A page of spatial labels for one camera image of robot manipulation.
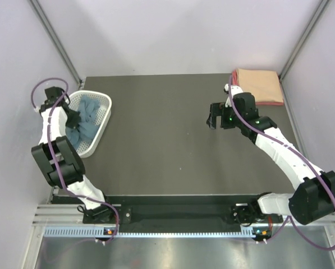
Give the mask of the blue t shirt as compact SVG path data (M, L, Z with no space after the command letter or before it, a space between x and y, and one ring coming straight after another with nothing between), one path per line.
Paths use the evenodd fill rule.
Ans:
M97 112L100 108L100 102L83 95L80 99L77 112L80 113L80 121L76 128L66 127L66 136L72 146L77 150L82 142L91 142L99 125L95 124Z

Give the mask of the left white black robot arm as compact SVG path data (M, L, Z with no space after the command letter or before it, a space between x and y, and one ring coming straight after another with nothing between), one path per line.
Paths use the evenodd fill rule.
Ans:
M45 90L45 95L46 100L38 108L43 119L42 136L31 149L43 177L50 186L82 202L78 210L83 213L85 223L118 220L103 191L87 178L84 155L78 152L81 144L92 146L97 142L104 129L104 123L97 120L99 100L83 95L76 109L72 109L66 90L53 86Z

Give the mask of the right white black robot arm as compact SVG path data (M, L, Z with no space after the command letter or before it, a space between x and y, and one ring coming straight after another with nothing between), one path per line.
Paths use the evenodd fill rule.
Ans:
M335 172L325 172L312 164L288 142L273 120L259 115L252 93L229 84L224 91L227 100L210 105L206 121L209 128L238 128L273 160L295 190L293 194L261 194L249 208L251 218L261 222L270 214L289 215L307 225L334 213Z

